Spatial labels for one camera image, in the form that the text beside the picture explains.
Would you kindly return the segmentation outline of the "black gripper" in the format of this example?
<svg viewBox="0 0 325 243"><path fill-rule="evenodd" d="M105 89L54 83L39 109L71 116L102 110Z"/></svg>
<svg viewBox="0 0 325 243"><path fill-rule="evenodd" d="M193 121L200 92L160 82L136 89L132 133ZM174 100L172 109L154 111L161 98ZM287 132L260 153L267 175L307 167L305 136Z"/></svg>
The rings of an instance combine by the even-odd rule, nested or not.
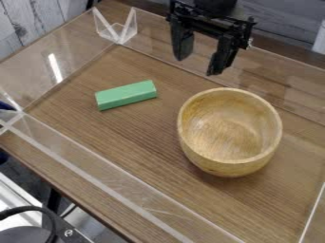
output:
<svg viewBox="0 0 325 243"><path fill-rule="evenodd" d="M239 49L252 46L252 32L257 21L249 16L239 0L170 0L166 21L170 24L173 53L178 61L193 52L194 33L218 39L208 75L220 75L233 64Z"/></svg>

